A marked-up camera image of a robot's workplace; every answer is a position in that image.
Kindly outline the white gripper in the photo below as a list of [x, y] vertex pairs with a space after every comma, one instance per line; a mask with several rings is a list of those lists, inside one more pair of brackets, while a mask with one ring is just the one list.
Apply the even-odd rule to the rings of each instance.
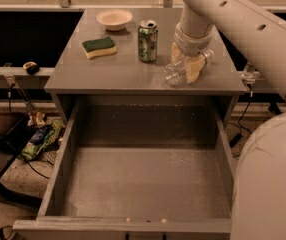
[[[203, 52], [210, 44], [213, 37], [213, 31], [210, 31], [204, 37], [190, 37], [185, 34], [180, 24], [176, 25], [174, 32], [174, 41], [171, 47], [171, 62], [183, 62], [185, 56], [196, 56]], [[201, 70], [205, 67], [206, 61], [203, 55], [197, 57], [187, 57], [184, 61], [186, 71], [186, 82], [193, 83], [198, 79]]]

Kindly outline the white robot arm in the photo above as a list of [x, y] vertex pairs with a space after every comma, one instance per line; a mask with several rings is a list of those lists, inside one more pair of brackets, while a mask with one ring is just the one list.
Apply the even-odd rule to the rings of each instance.
[[[183, 0], [175, 41], [192, 56], [212, 28], [258, 70], [260, 86], [286, 102], [286, 21], [249, 0]], [[286, 240], [286, 112], [259, 126], [234, 173], [230, 240]]]

